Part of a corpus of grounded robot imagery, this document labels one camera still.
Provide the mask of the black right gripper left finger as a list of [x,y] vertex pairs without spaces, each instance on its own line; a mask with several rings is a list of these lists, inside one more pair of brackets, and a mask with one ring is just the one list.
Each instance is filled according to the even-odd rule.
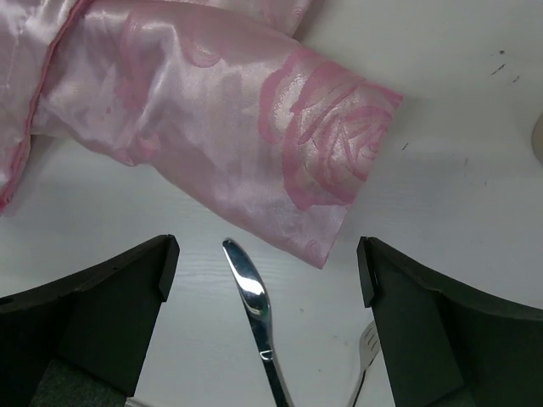
[[1,299],[3,406],[124,406],[134,396],[180,249],[161,235]]

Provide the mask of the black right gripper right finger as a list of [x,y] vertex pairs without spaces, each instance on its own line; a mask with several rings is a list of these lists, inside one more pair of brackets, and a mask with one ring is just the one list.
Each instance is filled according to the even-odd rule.
[[540,406],[542,312],[432,270],[375,237],[357,247],[398,406]]

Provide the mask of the silver fork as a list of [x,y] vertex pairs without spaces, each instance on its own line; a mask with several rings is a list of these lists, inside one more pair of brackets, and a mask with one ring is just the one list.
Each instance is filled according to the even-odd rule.
[[364,381],[366,380],[367,369],[376,358],[381,350],[378,329],[375,321],[370,322],[364,332],[361,334],[359,341],[360,355],[360,374],[357,378],[353,393],[350,395],[347,407],[355,407],[357,400],[361,394]]

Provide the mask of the silver table knife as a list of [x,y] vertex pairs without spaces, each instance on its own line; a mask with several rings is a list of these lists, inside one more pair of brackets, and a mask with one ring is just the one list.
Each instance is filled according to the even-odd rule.
[[275,404],[294,406],[273,345],[272,307],[265,284],[254,263],[238,243],[227,238],[221,246],[242,299]]

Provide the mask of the pink satin placemat cloth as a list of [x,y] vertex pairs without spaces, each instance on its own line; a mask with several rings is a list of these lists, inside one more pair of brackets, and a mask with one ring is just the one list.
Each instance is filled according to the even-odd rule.
[[402,97],[295,41],[308,8],[2,2],[2,206],[66,134],[322,267]]

